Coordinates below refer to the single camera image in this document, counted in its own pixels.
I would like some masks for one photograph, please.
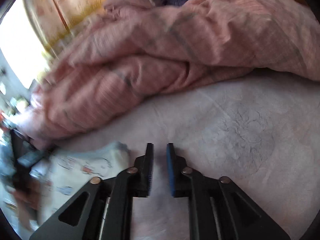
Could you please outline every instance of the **pink blanket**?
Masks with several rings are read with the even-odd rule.
[[[254,68],[320,80],[320,25],[293,0],[107,0],[34,93],[20,127],[53,140],[105,125],[146,97]]]

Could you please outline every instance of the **black plastic bracket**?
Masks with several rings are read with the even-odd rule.
[[[190,240],[290,240],[230,178],[212,179],[187,166],[167,145],[173,197],[189,198]]]
[[[10,178],[10,184],[12,184],[16,190],[28,194],[30,192],[28,185],[31,181],[30,172],[32,167],[43,158],[48,157],[54,148],[39,151],[15,129],[10,130],[10,137],[15,173],[8,174],[7,177]]]
[[[147,197],[153,165],[153,144],[134,166],[115,178],[92,178],[30,237],[30,240],[129,240],[132,198]],[[108,203],[105,219],[103,213]]]

